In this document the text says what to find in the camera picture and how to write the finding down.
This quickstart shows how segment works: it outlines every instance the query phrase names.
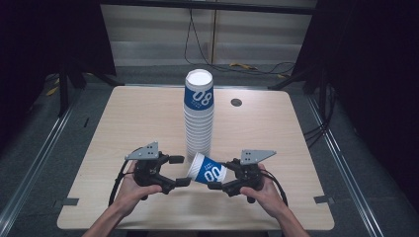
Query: wooden table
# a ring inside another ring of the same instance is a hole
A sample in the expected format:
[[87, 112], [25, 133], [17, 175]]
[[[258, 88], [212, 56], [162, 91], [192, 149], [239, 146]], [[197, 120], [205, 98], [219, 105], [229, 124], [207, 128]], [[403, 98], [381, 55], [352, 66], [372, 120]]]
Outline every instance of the wooden table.
[[[105, 108], [68, 195], [79, 198], [64, 206], [57, 225], [87, 229], [107, 208], [124, 157], [152, 141], [170, 155], [186, 155], [183, 88], [117, 87]], [[242, 106], [231, 105], [240, 99]], [[215, 89], [210, 157], [216, 161], [240, 158], [242, 149], [276, 150], [263, 163], [282, 184], [290, 208], [305, 229], [329, 230], [334, 221], [329, 206], [316, 204], [323, 196], [290, 97], [285, 92]], [[186, 176], [190, 164], [164, 165], [171, 179]], [[274, 230], [279, 229], [256, 202], [244, 196], [192, 182], [169, 195], [141, 201], [118, 228], [148, 230]]]

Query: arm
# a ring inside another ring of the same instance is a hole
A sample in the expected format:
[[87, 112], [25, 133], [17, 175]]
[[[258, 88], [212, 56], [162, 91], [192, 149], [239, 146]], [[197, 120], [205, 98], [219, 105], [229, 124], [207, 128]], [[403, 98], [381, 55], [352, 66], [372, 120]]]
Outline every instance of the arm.
[[[134, 167], [135, 162], [131, 162], [128, 172], [133, 172]], [[121, 220], [132, 213], [141, 198], [159, 192], [161, 192], [160, 186], [140, 187], [133, 179], [133, 174], [125, 175], [114, 203], [104, 211], [83, 236], [109, 236]]]
[[[265, 167], [262, 164], [259, 164], [259, 168], [265, 170]], [[281, 199], [272, 180], [264, 177], [263, 183], [264, 186], [261, 191], [255, 191], [252, 188], [243, 187], [240, 192], [245, 196], [256, 199], [270, 216], [276, 218], [285, 236], [309, 236], [302, 228], [295, 215], [293, 215], [293, 212]]]

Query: white paper cup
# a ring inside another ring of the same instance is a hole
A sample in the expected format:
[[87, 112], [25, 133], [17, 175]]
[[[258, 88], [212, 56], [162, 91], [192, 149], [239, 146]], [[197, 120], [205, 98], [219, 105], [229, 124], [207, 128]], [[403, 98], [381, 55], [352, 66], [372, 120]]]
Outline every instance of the white paper cup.
[[213, 105], [211, 108], [209, 108], [208, 111], [204, 115], [192, 115], [189, 114], [191, 109], [186, 108], [187, 106], [184, 105], [184, 114], [185, 118], [192, 121], [206, 121], [213, 118]]
[[202, 147], [202, 146], [209, 146], [211, 142], [211, 137], [206, 139], [200, 139], [200, 140], [187, 140], [186, 141], [188, 145], [196, 146], [196, 147]]
[[206, 145], [188, 145], [188, 150], [194, 153], [210, 150], [210, 143]]
[[194, 161], [194, 158], [195, 158], [195, 155], [197, 154], [197, 153], [201, 153], [201, 154], [203, 154], [203, 155], [205, 155], [205, 156], [207, 156], [207, 157], [210, 157], [210, 150], [208, 149], [208, 150], [202, 150], [202, 151], [199, 151], [199, 152], [196, 152], [196, 151], [187, 151], [188, 152], [188, 162], [189, 163], [192, 163], [193, 161]]
[[206, 117], [213, 112], [212, 75], [208, 71], [196, 69], [188, 73], [184, 111], [191, 117]]
[[189, 130], [203, 131], [212, 128], [212, 121], [206, 122], [189, 122], [185, 120], [185, 127]]
[[226, 172], [227, 170], [222, 165], [204, 154], [197, 153], [187, 176], [196, 182], [206, 184], [224, 181]]
[[207, 130], [191, 130], [186, 127], [185, 131], [187, 139], [205, 140], [212, 137], [212, 128]]

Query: wall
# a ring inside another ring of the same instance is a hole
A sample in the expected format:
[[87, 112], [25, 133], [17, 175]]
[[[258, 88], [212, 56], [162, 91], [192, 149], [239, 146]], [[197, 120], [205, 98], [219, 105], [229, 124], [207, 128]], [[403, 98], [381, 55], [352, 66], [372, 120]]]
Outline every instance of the wall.
[[[236, 3], [314, 7], [316, 1], [245, 0]], [[102, 5], [102, 12], [117, 66], [187, 63], [184, 52], [190, 25], [189, 10]], [[310, 16], [193, 10], [193, 19], [208, 61], [274, 64], [296, 61]], [[192, 28], [187, 58], [204, 62]]]

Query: stack of paper cups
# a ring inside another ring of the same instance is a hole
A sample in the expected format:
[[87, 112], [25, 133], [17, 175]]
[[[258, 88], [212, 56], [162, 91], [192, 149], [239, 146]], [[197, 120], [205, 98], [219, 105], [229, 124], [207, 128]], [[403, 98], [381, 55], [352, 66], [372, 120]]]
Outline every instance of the stack of paper cups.
[[184, 114], [188, 160], [192, 162], [198, 152], [210, 156], [213, 84], [208, 71], [193, 70], [186, 77]]

